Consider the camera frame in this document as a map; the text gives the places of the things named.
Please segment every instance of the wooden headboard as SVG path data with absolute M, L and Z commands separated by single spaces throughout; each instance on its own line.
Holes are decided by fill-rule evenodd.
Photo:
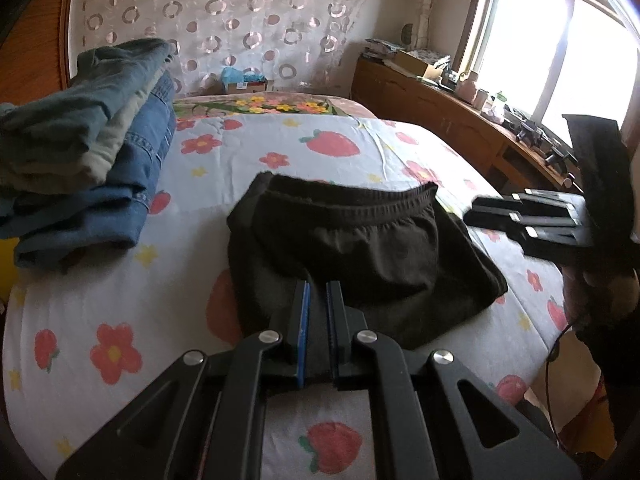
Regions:
M 24 10 L 0 46 L 0 102 L 20 105 L 68 86 L 69 5 L 30 0 L 20 6 Z

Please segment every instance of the black cable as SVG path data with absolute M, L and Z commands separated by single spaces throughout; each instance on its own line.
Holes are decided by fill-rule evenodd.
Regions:
M 545 365 L 546 410 L 549 413 L 549 422 L 551 423 L 551 430 L 554 432 L 554 436 L 556 438 L 556 442 L 558 443 L 558 447 L 560 449 L 562 449 L 562 451 L 564 451 L 565 453 L 569 453 L 569 450 L 564 446 L 564 444 L 560 440 L 560 436 L 558 435 L 558 432 L 556 431 L 556 425 L 554 424 L 554 416 L 553 416 L 553 413 L 551 412 L 551 400 L 550 400 L 550 397 L 549 397 L 549 363 L 551 362 L 551 356 L 552 355 L 556 354 L 556 359 L 558 358 L 558 354 L 560 353 L 560 339 L 562 338 L 562 336 L 564 334 L 569 332 L 569 330 L 571 330 L 573 326 L 574 326 L 574 324 L 571 323 L 571 324 L 567 325 L 564 330 L 562 330 L 562 332 L 560 333 L 560 335 L 556 339 L 556 342 L 554 343 L 553 348 L 551 349 L 549 357 L 546 358 L 546 365 Z

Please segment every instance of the white wall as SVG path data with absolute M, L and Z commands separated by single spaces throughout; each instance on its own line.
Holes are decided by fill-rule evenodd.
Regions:
M 433 50 L 456 55 L 471 0 L 437 0 L 430 19 L 429 45 Z
M 356 24 L 350 32 L 352 41 L 347 45 L 342 58 L 341 88 L 336 93 L 348 96 L 358 56 L 365 47 L 364 40 L 380 40 L 400 43 L 400 34 L 405 23 L 411 23 L 415 0 L 367 0 L 360 9 Z

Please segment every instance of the window frame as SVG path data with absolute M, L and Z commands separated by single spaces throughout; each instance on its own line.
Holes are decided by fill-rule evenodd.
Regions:
M 547 75 L 545 86 L 540 94 L 540 98 L 538 99 L 538 104 L 536 105 L 535 110 L 530 115 L 530 120 L 534 121 L 538 124 L 542 129 L 547 133 L 547 135 L 553 139 L 562 149 L 569 150 L 573 152 L 573 149 L 567 145 L 559 136 L 553 133 L 548 128 L 542 125 L 542 119 L 544 118 L 546 111 L 550 105 L 552 96 L 554 91 L 556 90 L 556 86 L 558 84 L 558 80 L 560 77 L 560 73 L 562 70 L 562 66 L 564 64 L 564 60 L 566 58 L 567 48 L 568 48 L 568 37 L 569 31 L 571 27 L 572 18 L 574 16 L 575 10 L 575 1 L 576 0 L 565 0 L 567 5 L 567 16 L 564 24 L 564 30 L 558 41 L 558 45 L 556 47 L 556 53 L 552 60 L 551 66 L 549 67 L 549 72 Z M 595 7 L 596 9 L 604 12 L 607 16 L 614 19 L 623 27 L 626 26 L 626 20 L 622 20 L 609 5 L 607 0 L 583 0 L 585 3 Z M 482 65 L 482 58 L 484 56 L 484 52 L 486 50 L 486 46 L 488 44 L 488 40 L 491 36 L 492 27 L 494 24 L 495 14 L 497 12 L 499 0 L 476 0 L 477 4 L 474 9 L 474 1 L 472 1 L 472 7 L 469 9 L 469 14 L 467 16 L 466 24 L 465 24 L 465 32 L 466 32 L 466 43 L 464 42 L 465 34 L 456 54 L 456 59 L 454 60 L 453 67 L 454 69 L 462 72 L 467 72 L 468 70 L 475 70 L 479 72 Z M 638 64 L 636 65 L 636 80 L 639 79 L 640 75 L 640 50 L 638 52 Z M 639 91 L 638 85 L 634 88 L 634 92 L 632 93 L 631 100 L 629 103 L 629 108 L 627 111 L 627 115 L 629 111 L 633 107 L 634 95 Z

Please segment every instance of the metal screw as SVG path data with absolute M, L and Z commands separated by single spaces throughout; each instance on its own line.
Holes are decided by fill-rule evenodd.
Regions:
M 204 354 L 202 352 L 198 352 L 197 350 L 191 350 L 182 356 L 182 360 L 187 366 L 199 365 L 204 361 Z
M 358 341 L 364 344 L 375 343 L 378 340 L 378 334 L 373 332 L 373 330 L 360 330 L 356 337 Z
M 267 344 L 275 343 L 280 340 L 280 334 L 275 330 L 265 330 L 264 332 L 260 332 L 258 339 Z
M 453 362 L 453 354 L 449 350 L 436 350 L 433 353 L 433 360 L 439 365 L 450 365 Z

